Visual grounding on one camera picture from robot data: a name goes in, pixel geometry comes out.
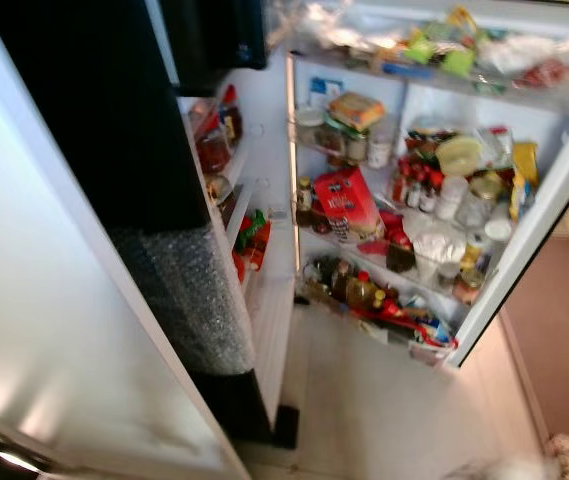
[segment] cardboard box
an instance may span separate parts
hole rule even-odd
[[[319,176],[315,193],[340,242],[361,243],[384,237],[384,223],[359,167]]]

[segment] red package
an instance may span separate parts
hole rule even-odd
[[[515,80],[518,87],[547,88],[562,83],[569,74],[569,65],[551,58],[540,63]]]
[[[242,252],[242,255],[248,259],[248,266],[251,270],[259,272],[264,262],[268,239],[271,236],[271,222],[267,222],[257,233],[249,240],[248,245]]]
[[[384,224],[359,167],[319,176],[315,193],[340,242],[359,243],[384,236]]]

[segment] clear plastic wrap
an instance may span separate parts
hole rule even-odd
[[[254,367],[248,312],[228,281],[212,227],[109,235],[184,366],[237,375]]]

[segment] white lid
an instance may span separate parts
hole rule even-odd
[[[513,224],[508,218],[492,218],[484,225],[484,233],[491,240],[505,242],[513,233]]]
[[[324,123],[324,110],[302,107],[295,111],[295,123],[302,127],[319,127]]]
[[[442,197],[448,200],[457,200],[464,196],[468,190],[468,182],[464,177],[447,176],[442,182]]]

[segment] spice jar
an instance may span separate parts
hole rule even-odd
[[[346,146],[346,156],[351,163],[361,163],[366,160],[367,139],[364,133],[349,132]]]
[[[204,173],[217,173],[231,159],[226,134],[220,125],[220,115],[215,113],[207,120],[204,134],[197,140],[197,155]]]
[[[455,218],[467,228],[483,226],[491,215],[500,193],[502,193],[502,183],[499,177],[486,175],[474,178]]]
[[[480,293],[484,275],[475,270],[464,270],[455,280],[453,296],[466,305],[471,305]]]
[[[297,189],[297,214],[295,215],[297,225],[300,227],[310,227],[313,224],[312,200],[311,179],[300,177],[299,188]]]
[[[371,127],[368,141],[368,166],[384,168],[393,149],[393,129],[390,121],[381,120]]]

